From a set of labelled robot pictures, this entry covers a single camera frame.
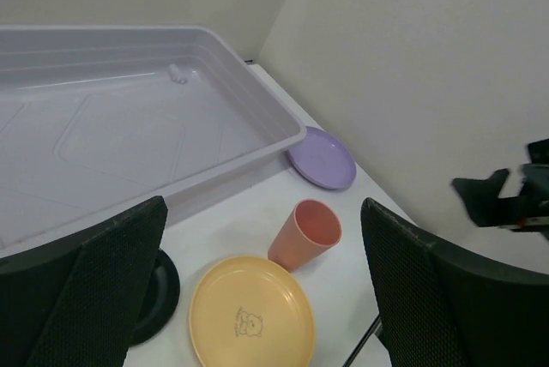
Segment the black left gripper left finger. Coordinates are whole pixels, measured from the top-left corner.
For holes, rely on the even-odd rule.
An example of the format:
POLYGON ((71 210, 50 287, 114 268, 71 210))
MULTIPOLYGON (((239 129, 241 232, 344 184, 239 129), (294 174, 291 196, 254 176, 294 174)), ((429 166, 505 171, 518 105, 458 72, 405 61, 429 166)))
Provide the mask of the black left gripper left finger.
POLYGON ((3 366, 121 366, 166 225, 154 196, 1 260, 3 366))

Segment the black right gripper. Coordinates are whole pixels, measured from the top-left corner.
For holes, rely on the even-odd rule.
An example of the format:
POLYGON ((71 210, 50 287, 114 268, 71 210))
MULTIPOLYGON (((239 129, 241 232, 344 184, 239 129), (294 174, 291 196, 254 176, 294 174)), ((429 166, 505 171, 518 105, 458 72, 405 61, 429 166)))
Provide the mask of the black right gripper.
POLYGON ((517 196, 525 204, 516 223, 503 225, 506 212, 503 200, 498 197, 509 177, 508 169, 496 170, 486 179, 452 179, 452 188, 476 226, 502 225, 501 228, 511 232, 538 233, 548 238, 548 139, 531 142, 526 149, 529 162, 519 167, 522 187, 517 196))

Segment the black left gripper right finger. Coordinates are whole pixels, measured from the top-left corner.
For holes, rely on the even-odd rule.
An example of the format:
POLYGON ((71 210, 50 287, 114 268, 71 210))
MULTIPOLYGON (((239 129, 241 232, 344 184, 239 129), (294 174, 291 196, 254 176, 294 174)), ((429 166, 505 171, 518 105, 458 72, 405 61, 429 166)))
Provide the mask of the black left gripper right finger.
POLYGON ((394 366, 546 366, 548 277, 422 230, 372 198, 360 213, 394 366))

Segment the pink plastic cup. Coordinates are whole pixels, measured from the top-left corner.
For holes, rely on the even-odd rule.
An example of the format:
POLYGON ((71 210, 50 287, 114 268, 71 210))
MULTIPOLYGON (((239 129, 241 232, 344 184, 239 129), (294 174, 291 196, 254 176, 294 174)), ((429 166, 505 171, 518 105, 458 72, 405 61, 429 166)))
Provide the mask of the pink plastic cup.
POLYGON ((317 200, 302 200, 270 245, 268 259, 292 272, 337 245, 341 234, 341 222, 330 207, 317 200))

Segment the orange plastic plate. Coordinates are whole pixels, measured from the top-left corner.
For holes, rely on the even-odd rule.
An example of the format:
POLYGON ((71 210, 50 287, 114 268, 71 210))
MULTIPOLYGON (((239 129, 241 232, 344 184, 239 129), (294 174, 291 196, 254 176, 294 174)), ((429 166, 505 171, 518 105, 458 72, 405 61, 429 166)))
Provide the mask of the orange plastic plate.
POLYGON ((316 324, 301 285, 258 256, 231 256, 200 279, 190 340, 203 366, 307 366, 316 324))

